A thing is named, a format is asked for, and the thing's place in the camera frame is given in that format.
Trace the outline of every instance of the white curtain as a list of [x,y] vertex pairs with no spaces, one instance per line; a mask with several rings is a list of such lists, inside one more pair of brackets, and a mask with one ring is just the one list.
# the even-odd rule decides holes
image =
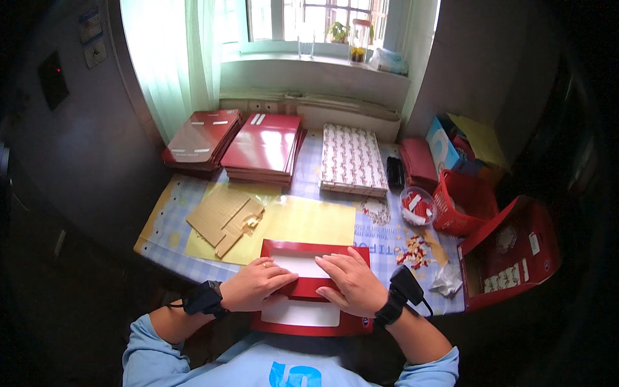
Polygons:
[[121,0],[131,61],[165,143],[219,107],[223,0]]

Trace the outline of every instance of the yellow envelope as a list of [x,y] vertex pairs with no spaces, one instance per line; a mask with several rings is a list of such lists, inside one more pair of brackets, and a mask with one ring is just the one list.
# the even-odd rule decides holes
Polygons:
[[[215,256],[213,246],[192,229],[185,254],[216,262],[247,265],[260,257],[263,239],[352,245],[355,233],[354,207],[298,196],[279,196],[274,193],[274,188],[260,187],[260,191],[257,191],[257,187],[260,186],[229,187],[242,190],[252,198],[256,198],[256,192],[259,192],[263,200],[261,202],[265,204],[265,201],[268,201],[262,220],[251,236],[243,235],[228,253],[219,259]],[[209,194],[211,189],[209,185],[205,195]]]

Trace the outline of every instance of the crumpled tissue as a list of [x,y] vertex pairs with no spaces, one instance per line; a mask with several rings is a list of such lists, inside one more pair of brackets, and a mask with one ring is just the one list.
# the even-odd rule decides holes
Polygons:
[[447,262],[441,270],[434,274],[433,282],[430,285],[431,292],[438,292],[444,297],[451,297],[462,286],[462,274],[458,265]]

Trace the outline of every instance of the table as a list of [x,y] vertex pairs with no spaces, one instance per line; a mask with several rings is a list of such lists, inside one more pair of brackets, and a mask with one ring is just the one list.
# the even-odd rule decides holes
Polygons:
[[[290,189],[283,189],[282,194],[356,206],[354,242],[358,246],[370,248],[371,269],[376,277],[388,286],[389,278],[397,268],[398,250],[405,251],[405,238],[413,235],[413,230],[400,214],[400,192],[389,192],[386,199],[375,199],[321,191],[318,187],[321,154],[322,132],[310,131],[298,156],[292,186]],[[381,144],[381,156],[386,164],[388,156],[398,156],[397,146]],[[218,183],[227,181],[225,171],[216,180]],[[225,281],[240,269],[239,265],[209,261],[184,253],[191,231],[185,218],[201,202],[207,184],[208,181],[174,175],[157,201],[134,247],[136,252],[147,259],[196,283],[209,279]],[[442,233],[436,234],[437,240],[449,256],[450,264],[458,264],[457,245],[461,239]],[[426,300],[436,315],[463,312],[462,288],[451,298],[428,291],[433,276],[439,269],[438,263],[432,261],[428,267],[422,266],[416,271]],[[429,315],[422,303],[415,309],[421,315]]]

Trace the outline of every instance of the blue print on shirt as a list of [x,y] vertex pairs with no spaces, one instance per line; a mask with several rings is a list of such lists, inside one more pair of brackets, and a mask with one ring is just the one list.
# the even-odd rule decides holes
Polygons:
[[288,380],[284,381],[284,370],[286,364],[273,362],[271,373],[269,374],[269,384],[271,387],[301,387],[303,377],[307,379],[307,387],[321,387],[322,378],[320,371],[314,367],[306,365],[297,365],[288,371]]

